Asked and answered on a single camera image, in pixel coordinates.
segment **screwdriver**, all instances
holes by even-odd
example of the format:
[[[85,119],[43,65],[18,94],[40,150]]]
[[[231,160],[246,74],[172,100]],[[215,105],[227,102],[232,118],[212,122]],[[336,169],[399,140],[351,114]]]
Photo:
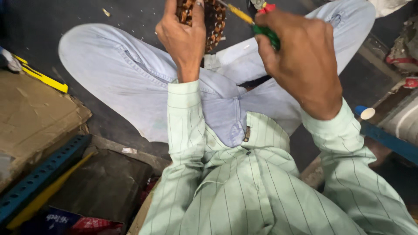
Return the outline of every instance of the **screwdriver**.
[[[218,1],[219,3],[221,3],[222,5],[227,7],[232,13],[236,14],[243,21],[249,23],[252,26],[252,29],[253,29],[255,34],[266,35],[270,39],[270,42],[271,42],[271,45],[273,46],[273,48],[275,50],[280,50],[280,40],[277,37],[277,35],[273,31],[271,31],[271,29],[269,29],[267,27],[257,26],[249,15],[245,14],[240,9],[232,6],[231,4],[227,4],[222,0],[216,0],[216,1]]]

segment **hand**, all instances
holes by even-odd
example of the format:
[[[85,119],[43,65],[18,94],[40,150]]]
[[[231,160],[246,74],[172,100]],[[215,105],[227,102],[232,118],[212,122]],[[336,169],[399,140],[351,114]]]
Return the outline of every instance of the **hand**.
[[[193,82],[199,79],[206,43],[203,0],[196,0],[193,6],[192,27],[179,23],[176,11],[177,0],[166,0],[164,16],[155,31],[177,65],[179,83]]]
[[[319,19],[274,10],[257,14],[280,39],[276,51],[265,35],[256,35],[266,72],[291,94],[303,110],[318,120],[330,120],[341,109],[342,88],[337,74],[333,28]]]

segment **man's left hand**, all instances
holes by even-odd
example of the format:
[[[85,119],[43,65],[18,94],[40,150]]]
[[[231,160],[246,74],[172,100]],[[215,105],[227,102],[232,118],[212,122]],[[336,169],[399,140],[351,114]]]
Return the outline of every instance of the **man's left hand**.
[[[206,42],[203,0],[193,6],[192,27],[179,22],[177,0],[167,0],[164,16],[155,27],[158,39],[177,65],[179,83],[199,79],[200,63]]]

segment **light blue jeans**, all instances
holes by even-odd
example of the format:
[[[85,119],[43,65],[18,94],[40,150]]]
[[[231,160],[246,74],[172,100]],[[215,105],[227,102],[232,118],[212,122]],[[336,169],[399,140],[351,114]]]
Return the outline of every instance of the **light blue jeans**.
[[[345,68],[375,20],[366,0],[337,0],[306,16],[334,27],[338,74]],[[227,146],[244,137],[246,112],[274,119],[288,135],[301,123],[299,104],[274,79],[247,92],[237,86],[266,75],[257,43],[250,38],[215,55],[205,56],[200,70],[203,114],[207,125]],[[167,84],[177,79],[170,55],[104,24],[80,25],[59,44],[68,72],[94,96],[131,122],[149,141],[167,142]]]

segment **light green shirt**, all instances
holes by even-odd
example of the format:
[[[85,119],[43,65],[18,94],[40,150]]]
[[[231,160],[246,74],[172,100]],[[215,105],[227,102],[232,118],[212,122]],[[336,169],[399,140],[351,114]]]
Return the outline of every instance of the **light green shirt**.
[[[322,151],[323,194],[298,179],[288,135],[263,114],[247,113],[248,142],[222,144],[205,124],[199,81],[168,85],[167,115],[173,164],[140,235],[418,234],[398,193],[368,167],[376,158],[345,100],[329,121],[302,112]]]

